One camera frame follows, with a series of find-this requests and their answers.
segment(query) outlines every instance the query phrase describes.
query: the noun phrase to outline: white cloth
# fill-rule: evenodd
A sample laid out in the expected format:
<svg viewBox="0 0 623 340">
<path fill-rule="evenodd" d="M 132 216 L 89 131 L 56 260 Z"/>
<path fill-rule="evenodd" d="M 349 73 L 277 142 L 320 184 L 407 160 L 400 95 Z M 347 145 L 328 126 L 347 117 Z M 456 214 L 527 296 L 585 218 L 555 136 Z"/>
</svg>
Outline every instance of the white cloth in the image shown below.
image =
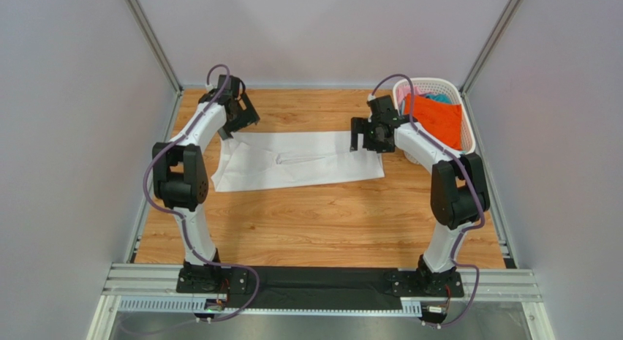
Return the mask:
<svg viewBox="0 0 623 340">
<path fill-rule="evenodd" d="M 234 133 L 221 140 L 212 181 L 217 192 L 241 192 L 384 176 L 379 154 L 350 152 L 350 132 Z"/>
</svg>

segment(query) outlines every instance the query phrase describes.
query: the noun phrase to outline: white laundry basket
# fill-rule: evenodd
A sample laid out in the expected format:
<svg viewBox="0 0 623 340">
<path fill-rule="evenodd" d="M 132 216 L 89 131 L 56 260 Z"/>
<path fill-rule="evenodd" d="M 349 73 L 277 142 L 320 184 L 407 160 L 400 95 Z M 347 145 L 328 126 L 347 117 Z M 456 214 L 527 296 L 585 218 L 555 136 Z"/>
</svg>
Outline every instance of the white laundry basket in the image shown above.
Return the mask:
<svg viewBox="0 0 623 340">
<path fill-rule="evenodd" d="M 450 98 L 450 101 L 454 105 L 460 105 L 462 109 L 461 120 L 461 147 L 466 154 L 474 152 L 476 149 L 476 141 L 474 139 L 474 131 L 472 125 L 467 118 L 467 111 L 465 111 L 465 105 L 461 99 L 461 95 L 458 93 L 456 87 L 447 80 L 439 78 L 411 78 L 414 87 L 418 87 L 423 93 L 444 94 Z M 396 92 L 398 88 L 409 85 L 406 80 L 400 80 L 393 86 L 393 105 L 398 110 L 399 104 L 397 102 Z M 405 153 L 404 156 L 411 162 L 418 164 L 419 162 L 413 158 L 413 156 Z"/>
</svg>

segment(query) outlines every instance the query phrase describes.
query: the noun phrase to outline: wall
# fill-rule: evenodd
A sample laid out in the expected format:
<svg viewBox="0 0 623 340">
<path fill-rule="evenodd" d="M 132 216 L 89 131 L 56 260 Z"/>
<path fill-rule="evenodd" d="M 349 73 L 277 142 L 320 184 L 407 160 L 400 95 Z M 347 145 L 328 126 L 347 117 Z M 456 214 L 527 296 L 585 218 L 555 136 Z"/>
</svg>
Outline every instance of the wall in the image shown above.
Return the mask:
<svg viewBox="0 0 623 340">
<path fill-rule="evenodd" d="M 623 0 L 525 0 L 469 95 L 558 339 L 620 339 Z"/>
<path fill-rule="evenodd" d="M 124 0 L 0 0 L 0 338 L 84 339 L 173 106 Z"/>
<path fill-rule="evenodd" d="M 253 86 L 461 85 L 508 0 L 140 0 L 183 84 L 226 63 Z"/>
</svg>

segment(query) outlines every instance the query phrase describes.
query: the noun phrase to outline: wooden table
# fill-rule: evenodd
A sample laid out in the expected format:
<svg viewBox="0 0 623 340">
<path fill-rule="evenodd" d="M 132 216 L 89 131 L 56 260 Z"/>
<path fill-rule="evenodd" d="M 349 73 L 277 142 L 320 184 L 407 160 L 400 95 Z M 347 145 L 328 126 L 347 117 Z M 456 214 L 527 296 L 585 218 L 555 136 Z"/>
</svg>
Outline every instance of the wooden table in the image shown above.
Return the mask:
<svg viewBox="0 0 623 340">
<path fill-rule="evenodd" d="M 174 134 L 192 117 L 204 91 L 187 90 Z M 367 116 L 367 90 L 249 90 L 260 114 L 247 132 L 349 130 Z M 204 150 L 212 175 L 218 135 Z M 384 154 L 385 178 L 353 183 L 217 193 L 205 202 L 208 228 L 223 262 L 247 265 L 415 267 L 435 221 L 430 175 L 404 158 Z M 135 262 L 182 263 L 184 248 L 173 217 L 152 209 Z M 470 232 L 458 259 L 481 268 L 504 268 L 494 226 Z"/>
</svg>

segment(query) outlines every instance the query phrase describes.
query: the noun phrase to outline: orange cloth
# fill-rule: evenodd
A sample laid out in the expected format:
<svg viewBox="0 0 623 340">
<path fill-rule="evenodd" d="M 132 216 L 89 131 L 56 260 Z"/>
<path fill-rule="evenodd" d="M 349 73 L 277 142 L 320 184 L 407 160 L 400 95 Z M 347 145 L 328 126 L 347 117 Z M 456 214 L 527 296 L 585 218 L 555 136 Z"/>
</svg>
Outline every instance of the orange cloth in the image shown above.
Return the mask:
<svg viewBox="0 0 623 340">
<path fill-rule="evenodd" d="M 411 94 L 404 98 L 404 114 L 409 114 Z M 417 118 L 427 132 L 434 135 L 455 150 L 461 148 L 461 120 L 463 111 L 460 105 L 448 105 L 419 95 L 415 96 L 413 117 Z"/>
</svg>

